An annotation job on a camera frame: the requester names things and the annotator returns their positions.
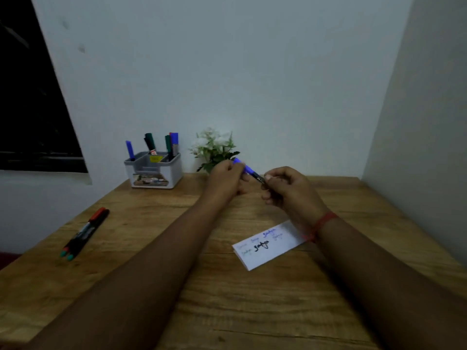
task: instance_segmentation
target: pen holder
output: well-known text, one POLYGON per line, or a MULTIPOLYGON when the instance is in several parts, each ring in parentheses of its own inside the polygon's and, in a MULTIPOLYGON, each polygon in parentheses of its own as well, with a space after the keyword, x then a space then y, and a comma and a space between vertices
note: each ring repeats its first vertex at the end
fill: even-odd
POLYGON ((180 153, 168 161, 167 152, 150 155, 143 151, 135 155, 135 160, 124 161, 126 175, 133 188, 172 189, 182 178, 180 153))

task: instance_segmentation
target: blue marker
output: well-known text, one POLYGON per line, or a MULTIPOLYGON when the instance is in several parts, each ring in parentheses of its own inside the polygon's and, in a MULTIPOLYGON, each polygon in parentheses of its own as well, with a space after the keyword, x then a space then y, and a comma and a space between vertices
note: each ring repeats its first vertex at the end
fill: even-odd
POLYGON ((131 141, 126 141, 126 148, 128 149, 128 154, 130 155, 130 161, 135 160, 135 154, 133 153, 133 147, 131 146, 131 141))
MULTIPOLYGON (((234 158, 232 161, 234 163, 242 163, 242 161, 240 161, 238 158, 234 158)), ((244 172, 248 173, 250 176, 255 178, 261 184, 266 184, 266 181, 264 180, 264 178, 260 176, 258 173, 256 173, 254 170, 252 170, 250 167, 245 166, 244 172)))
POLYGON ((178 132, 171 132, 172 154, 178 155, 178 132))

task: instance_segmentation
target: notepad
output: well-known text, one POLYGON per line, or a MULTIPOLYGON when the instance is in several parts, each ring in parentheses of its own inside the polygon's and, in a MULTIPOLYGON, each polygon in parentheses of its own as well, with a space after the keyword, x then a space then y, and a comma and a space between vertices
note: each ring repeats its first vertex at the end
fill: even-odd
POLYGON ((289 220, 235 243, 232 247, 245 268, 250 271, 305 241, 306 237, 289 220))

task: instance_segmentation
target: pen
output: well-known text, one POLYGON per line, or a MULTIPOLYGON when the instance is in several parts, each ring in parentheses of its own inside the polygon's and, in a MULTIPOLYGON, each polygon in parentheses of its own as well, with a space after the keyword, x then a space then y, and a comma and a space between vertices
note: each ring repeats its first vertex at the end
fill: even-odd
MULTIPOLYGON (((232 159, 232 161, 234 163, 241 163, 242 162, 238 158, 234 158, 234 159, 232 159)), ((250 176, 255 178, 261 184, 266 184, 266 181, 264 180, 264 178, 262 176, 260 176, 258 173, 256 173, 254 170, 252 170, 250 167, 248 167, 247 165, 245 165, 244 172, 248 173, 250 176)))
POLYGON ((152 138, 152 134, 149 132, 147 134, 144 134, 144 137, 148 138, 148 140, 151 142, 152 144, 152 148, 154 148, 154 151, 157 152, 157 149, 155 147, 155 143, 154 143, 154 139, 152 138))
POLYGON ((109 216, 109 213, 110 213, 110 210, 104 209, 104 211, 102 211, 102 213, 95 220, 90 222, 90 227, 86 230, 86 232, 76 239, 76 243, 70 246, 70 253, 66 257, 67 260, 73 260, 74 258, 77 257, 79 252, 81 252, 83 247, 90 240, 94 232, 104 222, 107 216, 109 216))
POLYGON ((133 153, 133 147, 131 146, 131 141, 126 141, 126 148, 128 149, 128 154, 130 155, 130 161, 135 160, 135 154, 133 153))
POLYGON ((151 140, 149 140, 147 137, 144 137, 144 142, 145 142, 146 145, 148 146, 148 149, 149 149, 149 153, 150 153, 150 154, 152 154, 152 155, 157 154, 157 153, 155 152, 155 147, 152 146, 151 140))
POLYGON ((172 154, 172 142, 171 142, 170 135, 165 135, 165 145, 167 147, 167 154, 169 156, 169 161, 171 161, 173 158, 173 154, 172 154))
POLYGON ((178 155, 178 132, 171 132, 172 153, 174 156, 178 155))
POLYGON ((85 234, 85 232, 88 230, 88 228, 91 226, 91 223, 93 221, 95 221, 104 211, 105 211, 106 208, 100 208, 99 210, 97 210, 94 215, 92 215, 90 217, 90 219, 88 220, 88 222, 83 226, 83 228, 81 230, 79 230, 79 232, 74 235, 74 237, 72 239, 70 239, 70 241, 66 244, 65 247, 63 247, 62 249, 62 252, 60 253, 60 257, 64 257, 69 251, 70 251, 70 248, 76 244, 76 241, 78 238, 80 238, 82 235, 85 234))

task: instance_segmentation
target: wooden table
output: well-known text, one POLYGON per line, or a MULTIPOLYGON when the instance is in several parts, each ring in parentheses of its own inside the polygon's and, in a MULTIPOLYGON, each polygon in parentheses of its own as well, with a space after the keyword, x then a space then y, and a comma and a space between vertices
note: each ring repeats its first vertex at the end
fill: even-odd
MULTIPOLYGON (((206 177, 173 190, 124 182, 0 271, 0 343, 25 343, 193 205, 206 177), (72 262, 58 254, 101 206, 111 214, 72 262)), ((431 279, 467 297, 467 273, 411 220, 357 178, 310 178, 328 206, 431 279)), ((246 271, 232 244, 287 219, 257 182, 219 219, 158 349, 376 349, 375 338, 314 245, 246 271)))

